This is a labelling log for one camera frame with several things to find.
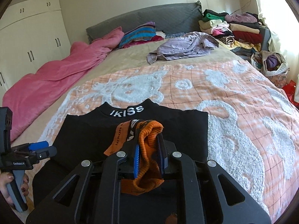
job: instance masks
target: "black shirt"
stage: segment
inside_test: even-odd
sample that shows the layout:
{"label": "black shirt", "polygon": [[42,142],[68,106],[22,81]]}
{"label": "black shirt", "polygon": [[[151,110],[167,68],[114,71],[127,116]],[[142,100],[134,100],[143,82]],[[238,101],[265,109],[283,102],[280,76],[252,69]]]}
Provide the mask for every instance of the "black shirt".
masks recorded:
{"label": "black shirt", "polygon": [[[172,141],[178,151],[189,155],[193,160],[206,161],[207,112],[171,109],[159,106],[150,99],[126,109],[114,108],[105,102],[85,115],[67,115],[53,143],[57,148],[57,155],[45,164],[33,180],[35,204],[49,194],[81,161],[104,160],[104,151],[113,142],[117,126],[132,119],[158,121],[164,127],[163,138]],[[139,223],[164,223],[167,216],[176,212],[175,184],[165,182],[159,188],[140,196],[122,194],[120,205],[122,223],[132,223],[130,215],[135,216]],[[149,206],[147,213],[142,213],[144,210],[141,206],[144,205]]]}

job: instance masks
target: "gray fabric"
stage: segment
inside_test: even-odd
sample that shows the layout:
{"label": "gray fabric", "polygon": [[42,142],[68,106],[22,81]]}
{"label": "gray fabric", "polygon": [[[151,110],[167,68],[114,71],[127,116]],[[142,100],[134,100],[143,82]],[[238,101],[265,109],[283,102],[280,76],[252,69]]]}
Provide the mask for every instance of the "gray fabric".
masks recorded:
{"label": "gray fabric", "polygon": [[261,50],[269,51],[268,41],[271,38],[270,30],[265,26],[260,26],[259,30],[260,30],[260,34],[263,37],[263,41],[261,42]]}
{"label": "gray fabric", "polygon": [[202,19],[201,3],[177,3],[153,6],[124,13],[86,29],[89,43],[103,37],[111,30],[122,26],[123,32],[133,30],[141,24],[153,21],[156,31],[165,34],[200,31],[198,20]]}
{"label": "gray fabric", "polygon": [[176,60],[199,57],[210,54],[210,51],[217,47],[219,43],[212,36],[201,32],[191,32],[183,37],[169,39],[157,50],[149,53],[147,61],[153,64],[157,59]]}

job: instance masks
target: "white curtain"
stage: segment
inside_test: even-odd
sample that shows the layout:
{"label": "white curtain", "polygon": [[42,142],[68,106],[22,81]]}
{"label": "white curtain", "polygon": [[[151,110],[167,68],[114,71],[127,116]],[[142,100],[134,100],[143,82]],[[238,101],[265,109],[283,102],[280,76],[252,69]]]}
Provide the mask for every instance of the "white curtain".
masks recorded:
{"label": "white curtain", "polygon": [[288,80],[299,74],[299,22],[285,0],[257,0],[259,18],[268,26],[270,51],[281,53],[289,64]]}

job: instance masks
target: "pink blanket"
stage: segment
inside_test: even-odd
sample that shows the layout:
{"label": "pink blanket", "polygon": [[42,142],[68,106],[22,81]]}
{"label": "pink blanket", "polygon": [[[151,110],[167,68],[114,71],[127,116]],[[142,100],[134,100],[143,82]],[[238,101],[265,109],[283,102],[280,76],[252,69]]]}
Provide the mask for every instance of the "pink blanket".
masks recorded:
{"label": "pink blanket", "polygon": [[101,63],[121,41],[122,28],[111,31],[91,45],[75,42],[63,60],[44,64],[35,74],[27,74],[3,96],[2,105],[13,112],[11,140],[15,140],[42,112]]}

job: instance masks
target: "striped pillow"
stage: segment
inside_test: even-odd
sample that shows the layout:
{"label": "striped pillow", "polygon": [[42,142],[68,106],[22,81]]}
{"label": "striped pillow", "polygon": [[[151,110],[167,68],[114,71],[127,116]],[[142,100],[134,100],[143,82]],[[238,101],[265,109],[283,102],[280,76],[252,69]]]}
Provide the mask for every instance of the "striped pillow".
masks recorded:
{"label": "striped pillow", "polygon": [[156,27],[154,22],[147,22],[137,28],[125,33],[118,48],[122,48],[125,44],[132,41],[151,40],[156,35]]}

